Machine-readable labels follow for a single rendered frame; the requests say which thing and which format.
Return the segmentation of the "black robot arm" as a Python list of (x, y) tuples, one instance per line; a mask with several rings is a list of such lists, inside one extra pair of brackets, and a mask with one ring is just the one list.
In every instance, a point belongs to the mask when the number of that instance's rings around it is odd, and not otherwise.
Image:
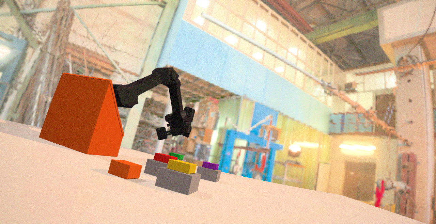
[(168, 127), (176, 128), (179, 134), (188, 138), (192, 130), (191, 123), (195, 110), (186, 106), (183, 109), (181, 82), (178, 77), (173, 67), (158, 67), (152, 71), (151, 75), (135, 82), (126, 85), (113, 84), (116, 104), (118, 107), (132, 108), (138, 104), (139, 95), (159, 84), (165, 85), (169, 88), (172, 107), (172, 113), (165, 116), (165, 121), (169, 123)]

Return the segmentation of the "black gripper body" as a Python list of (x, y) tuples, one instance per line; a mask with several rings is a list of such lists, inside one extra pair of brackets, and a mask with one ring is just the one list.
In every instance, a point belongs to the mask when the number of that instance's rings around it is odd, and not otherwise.
[(168, 135), (172, 135), (172, 137), (180, 135), (178, 133), (178, 131), (176, 130), (176, 128), (173, 128), (172, 126), (170, 126), (169, 131), (166, 131), (165, 127), (160, 127), (160, 128), (157, 128), (156, 130), (157, 130), (157, 136), (158, 136), (159, 140), (167, 139)]

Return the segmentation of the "green button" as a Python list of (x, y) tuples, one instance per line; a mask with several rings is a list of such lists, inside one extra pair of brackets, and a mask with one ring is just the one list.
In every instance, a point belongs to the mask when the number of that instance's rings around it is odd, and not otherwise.
[(176, 154), (176, 153), (169, 153), (170, 156), (177, 157), (178, 160), (186, 162), (186, 160), (183, 160), (184, 155)]

